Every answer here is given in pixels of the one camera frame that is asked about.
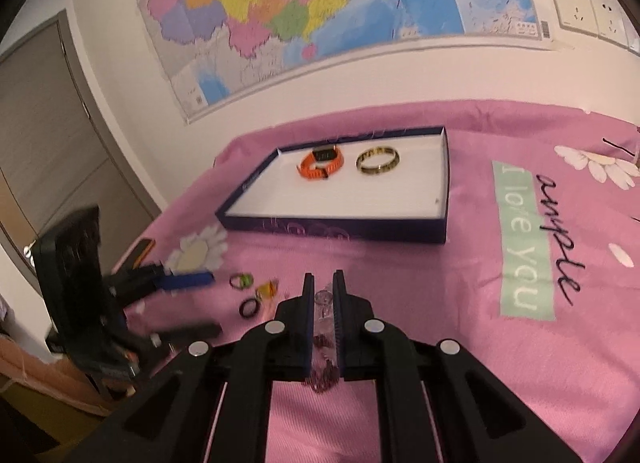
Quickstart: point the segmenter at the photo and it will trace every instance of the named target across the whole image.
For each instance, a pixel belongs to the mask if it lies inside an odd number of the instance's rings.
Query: barcode
[[[546,20],[540,21],[540,26],[542,26],[542,36],[544,38],[551,38],[551,33],[549,32],[549,23]]]

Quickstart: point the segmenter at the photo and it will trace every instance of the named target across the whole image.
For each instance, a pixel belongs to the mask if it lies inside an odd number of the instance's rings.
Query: pink tablecloth
[[[449,134],[444,246],[227,234],[216,221],[276,146],[426,125]],[[420,341],[458,339],[586,463],[600,463],[640,407],[640,177],[630,162],[639,137],[633,125],[581,110],[472,101],[352,110],[242,136],[144,234],[158,242],[148,261],[208,267],[219,282],[149,297],[127,311],[130,325],[212,318],[224,330],[217,342],[234,341],[259,319],[239,317],[247,295],[227,285],[230,273],[278,278],[282,299],[302,292],[307,271],[324,286],[343,269],[379,318]],[[538,224],[531,208],[517,208],[526,207],[523,180]],[[543,244],[531,250],[518,234],[540,226]],[[267,460],[378,461],[372,383],[340,382],[321,396],[275,385]]]

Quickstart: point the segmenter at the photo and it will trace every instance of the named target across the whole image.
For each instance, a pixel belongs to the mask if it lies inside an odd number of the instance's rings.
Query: wall socket panel
[[[596,14],[599,37],[624,48],[628,47],[625,22],[618,3],[613,0],[591,0],[591,5]]]
[[[591,0],[554,0],[560,27],[598,36],[598,24]]]

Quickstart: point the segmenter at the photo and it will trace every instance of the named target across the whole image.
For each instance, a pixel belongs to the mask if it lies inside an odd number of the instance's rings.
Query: map
[[[540,39],[532,0],[137,0],[187,120],[296,67],[408,39]]]

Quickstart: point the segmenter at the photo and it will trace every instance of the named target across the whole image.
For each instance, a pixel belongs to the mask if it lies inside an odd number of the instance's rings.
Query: yellow ring
[[[375,167],[363,167],[362,162],[371,156],[377,156],[379,154],[389,154],[393,156],[393,159],[387,161],[386,163],[382,163],[380,165],[376,165]],[[389,172],[392,169],[395,169],[400,163],[400,154],[396,149],[392,147],[374,147],[367,149],[365,152],[358,156],[356,160],[356,168],[367,175],[376,175],[382,174],[385,172]]]

